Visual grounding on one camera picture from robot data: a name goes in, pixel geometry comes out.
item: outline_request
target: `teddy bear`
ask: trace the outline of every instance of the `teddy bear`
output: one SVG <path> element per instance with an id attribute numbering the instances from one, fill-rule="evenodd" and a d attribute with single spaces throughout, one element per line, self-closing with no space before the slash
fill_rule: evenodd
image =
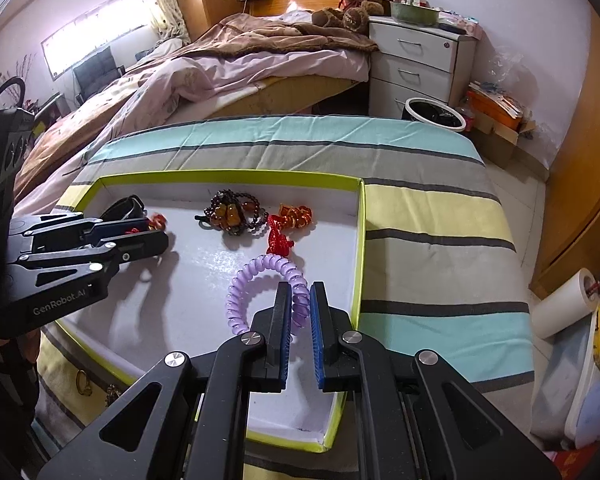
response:
<path id="1" fill-rule="evenodd" d="M 369 16 L 384 15 L 380 0 L 341 0 L 337 9 L 326 7 L 315 11 L 311 21 L 319 27 L 348 28 L 353 32 L 368 34 Z"/>

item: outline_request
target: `silver screw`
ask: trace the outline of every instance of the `silver screw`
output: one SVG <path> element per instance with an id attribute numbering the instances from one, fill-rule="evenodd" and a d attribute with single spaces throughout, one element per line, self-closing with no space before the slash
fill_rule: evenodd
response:
<path id="1" fill-rule="evenodd" d="M 171 352 L 167 357 L 164 358 L 164 363 L 171 368 L 180 366 L 184 362 L 184 354 L 181 352 Z"/>
<path id="2" fill-rule="evenodd" d="M 434 365 L 438 362 L 438 354 L 431 350 L 423 350 L 418 355 L 418 360 L 424 365 Z"/>
<path id="3" fill-rule="evenodd" d="M 262 336 L 260 334 L 258 334 L 257 332 L 246 332 L 246 333 L 242 334 L 240 341 L 242 341 L 245 345 L 250 346 L 250 345 L 257 345 L 261 339 L 262 339 Z"/>
<path id="4" fill-rule="evenodd" d="M 350 345 L 355 345 L 356 343 L 362 341 L 362 334 L 356 330 L 349 330 L 348 332 L 342 334 L 342 340 Z"/>

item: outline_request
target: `drawer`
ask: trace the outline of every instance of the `drawer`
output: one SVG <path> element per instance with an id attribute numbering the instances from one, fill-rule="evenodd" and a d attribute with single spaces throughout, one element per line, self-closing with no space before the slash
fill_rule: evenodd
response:
<path id="1" fill-rule="evenodd" d="M 369 23 L 369 37 L 380 52 L 453 72 L 458 42 L 398 25 Z"/>
<path id="2" fill-rule="evenodd" d="M 369 80 L 369 115 L 385 119 L 400 119 L 405 101 L 412 97 L 427 96 L 404 86 L 371 78 Z"/>
<path id="3" fill-rule="evenodd" d="M 449 101 L 453 79 L 449 72 L 382 52 L 371 56 L 371 77 L 406 86 L 445 103 Z"/>

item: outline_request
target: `window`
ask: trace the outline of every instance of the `window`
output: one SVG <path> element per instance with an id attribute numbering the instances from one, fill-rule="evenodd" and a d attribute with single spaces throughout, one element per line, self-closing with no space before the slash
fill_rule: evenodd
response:
<path id="1" fill-rule="evenodd" d="M 53 79 L 109 41 L 148 23 L 141 0 L 109 0 L 76 18 L 42 42 Z"/>

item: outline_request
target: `white paper towel roll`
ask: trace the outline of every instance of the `white paper towel roll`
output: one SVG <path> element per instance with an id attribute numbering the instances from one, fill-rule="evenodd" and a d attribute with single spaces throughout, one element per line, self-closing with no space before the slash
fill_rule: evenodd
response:
<path id="1" fill-rule="evenodd" d="M 534 334 L 545 339 L 593 312 L 598 306 L 598 295 L 588 298 L 585 290 L 595 282 L 587 269 L 580 269 L 552 295 L 536 305 L 531 311 Z"/>

